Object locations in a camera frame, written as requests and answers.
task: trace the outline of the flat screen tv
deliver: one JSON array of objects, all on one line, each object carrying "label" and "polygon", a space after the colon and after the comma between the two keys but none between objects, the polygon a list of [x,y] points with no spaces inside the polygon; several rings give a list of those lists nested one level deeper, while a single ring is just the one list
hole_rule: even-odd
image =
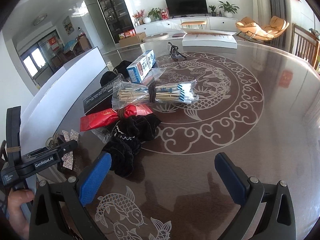
[{"label": "flat screen tv", "polygon": [[208,13],[206,0],[165,0],[170,16]]}]

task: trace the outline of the black velvet scrunchie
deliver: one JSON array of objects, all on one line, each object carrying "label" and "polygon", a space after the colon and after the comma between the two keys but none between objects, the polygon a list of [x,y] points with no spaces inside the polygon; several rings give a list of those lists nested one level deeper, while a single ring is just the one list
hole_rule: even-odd
[{"label": "black velvet scrunchie", "polygon": [[153,140],[160,123],[154,114],[130,116],[120,120],[102,149],[111,155],[110,170],[123,178],[129,176],[133,171],[133,158],[141,149],[141,142]]}]

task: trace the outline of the ceiling light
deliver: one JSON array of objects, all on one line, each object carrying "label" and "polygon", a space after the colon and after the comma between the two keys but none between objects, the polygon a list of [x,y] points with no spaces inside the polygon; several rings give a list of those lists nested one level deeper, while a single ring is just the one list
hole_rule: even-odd
[{"label": "ceiling light", "polygon": [[46,19],[48,15],[45,13],[43,15],[40,15],[35,22],[33,23],[34,26],[38,25],[40,22],[42,22],[44,19]]}]

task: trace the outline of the brown rubber band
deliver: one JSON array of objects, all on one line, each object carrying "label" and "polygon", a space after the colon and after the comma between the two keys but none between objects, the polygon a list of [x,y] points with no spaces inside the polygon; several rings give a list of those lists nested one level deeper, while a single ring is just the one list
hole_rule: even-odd
[{"label": "brown rubber band", "polygon": [[156,83],[155,82],[152,82],[149,85],[148,91],[149,91],[150,103],[155,103],[156,102]]},{"label": "brown rubber band", "polygon": [[8,153],[14,153],[21,150],[21,146],[7,148]]},{"label": "brown rubber band", "polygon": [[116,112],[117,112],[117,114],[119,116],[119,119],[123,120],[124,119],[124,108],[117,109]]}]

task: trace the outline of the bottle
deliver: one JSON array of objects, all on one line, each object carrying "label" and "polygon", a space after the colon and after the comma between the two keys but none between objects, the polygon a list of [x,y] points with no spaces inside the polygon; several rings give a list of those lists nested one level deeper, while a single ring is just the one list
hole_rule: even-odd
[{"label": "bottle", "polygon": [[84,31],[80,27],[78,27],[78,32],[79,32],[78,36],[81,36],[81,35],[85,34]]}]

